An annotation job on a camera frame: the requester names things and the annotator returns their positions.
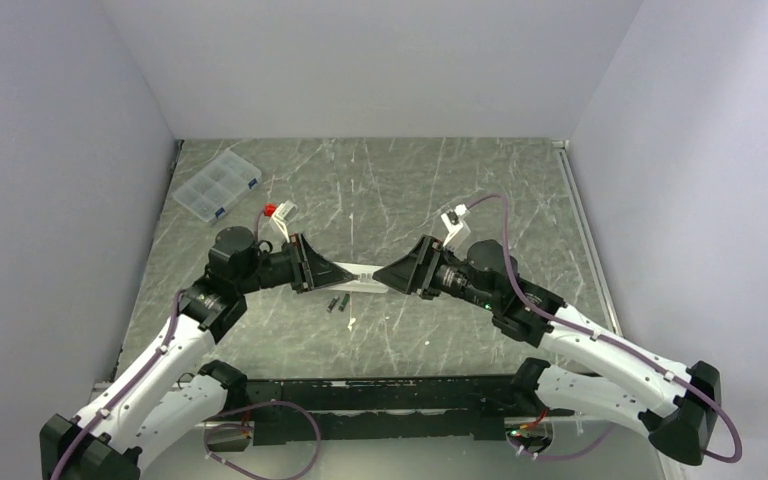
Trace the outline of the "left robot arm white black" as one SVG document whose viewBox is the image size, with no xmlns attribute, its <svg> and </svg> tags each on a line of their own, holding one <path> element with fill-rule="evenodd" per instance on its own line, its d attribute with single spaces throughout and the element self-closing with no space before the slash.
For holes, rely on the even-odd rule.
<svg viewBox="0 0 768 480">
<path fill-rule="evenodd" d="M 247 310 L 250 293 L 283 285 L 305 293 L 355 280 L 293 234 L 278 251 L 248 228 L 217 234 L 204 274 L 176 292 L 159 334 L 104 392 L 71 417 L 53 415 L 40 431 L 45 479 L 137 479 L 196 424 L 239 417 L 245 374 L 204 365 L 190 384 L 174 383 L 210 353 Z"/>
</svg>

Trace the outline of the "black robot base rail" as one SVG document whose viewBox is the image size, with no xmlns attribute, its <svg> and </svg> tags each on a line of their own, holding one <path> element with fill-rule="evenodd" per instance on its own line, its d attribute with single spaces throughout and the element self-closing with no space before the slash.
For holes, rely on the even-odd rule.
<svg viewBox="0 0 768 480">
<path fill-rule="evenodd" d="M 257 446 L 296 441 L 468 437 L 500 441 L 551 409 L 508 375 L 250 380 L 215 425 L 248 427 Z"/>
</svg>

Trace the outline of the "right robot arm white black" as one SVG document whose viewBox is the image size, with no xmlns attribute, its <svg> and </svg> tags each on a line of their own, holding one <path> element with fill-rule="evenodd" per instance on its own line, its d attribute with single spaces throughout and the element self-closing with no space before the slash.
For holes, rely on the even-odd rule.
<svg viewBox="0 0 768 480">
<path fill-rule="evenodd" d="M 404 257 L 372 275 L 389 289 L 431 300 L 442 293 L 482 307 L 505 336 L 577 362 L 585 378 L 535 359 L 511 388 L 517 411 L 575 410 L 624 426 L 661 454 L 699 466 L 712 457 L 711 435 L 722 402 L 713 365 L 691 366 L 646 351 L 587 318 L 560 296 L 523 278 L 495 240 L 471 245 L 459 259 L 424 236 Z"/>
</svg>

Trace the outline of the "white remote control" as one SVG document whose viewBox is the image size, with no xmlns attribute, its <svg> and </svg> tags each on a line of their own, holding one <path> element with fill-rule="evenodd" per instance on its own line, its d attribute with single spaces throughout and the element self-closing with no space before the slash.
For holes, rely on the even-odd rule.
<svg viewBox="0 0 768 480">
<path fill-rule="evenodd" d="M 384 294 L 388 292 L 389 288 L 386 285 L 372 278 L 373 273 L 380 269 L 380 266 L 345 262 L 338 262 L 338 265 L 354 275 L 355 278 L 339 285 L 328 286 L 326 287 L 326 290 L 374 294 Z"/>
</svg>

